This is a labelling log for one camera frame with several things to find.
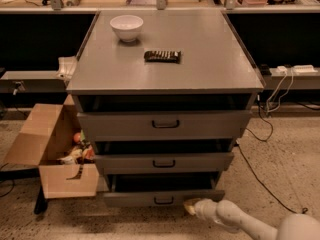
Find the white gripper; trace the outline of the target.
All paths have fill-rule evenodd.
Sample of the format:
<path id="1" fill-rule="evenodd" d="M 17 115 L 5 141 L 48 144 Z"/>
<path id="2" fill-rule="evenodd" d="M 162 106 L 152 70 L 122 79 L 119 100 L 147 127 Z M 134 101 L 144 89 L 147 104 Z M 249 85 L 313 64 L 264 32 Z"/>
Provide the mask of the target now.
<path id="1" fill-rule="evenodd" d="M 190 215 L 196 215 L 201 220 L 216 221 L 218 219 L 218 203 L 211 199 L 192 198 L 185 200 L 183 204 L 187 205 L 185 209 Z"/>

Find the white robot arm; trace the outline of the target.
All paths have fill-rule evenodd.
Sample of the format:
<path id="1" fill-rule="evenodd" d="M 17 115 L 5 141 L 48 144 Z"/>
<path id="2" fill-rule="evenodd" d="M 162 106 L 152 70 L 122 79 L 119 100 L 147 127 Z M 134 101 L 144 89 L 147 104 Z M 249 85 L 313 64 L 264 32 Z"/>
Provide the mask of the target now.
<path id="1" fill-rule="evenodd" d="M 291 214 L 275 228 L 228 200 L 193 198 L 186 200 L 184 207 L 189 214 L 214 222 L 230 233 L 242 230 L 252 240 L 320 240 L 320 222 L 306 214 Z"/>

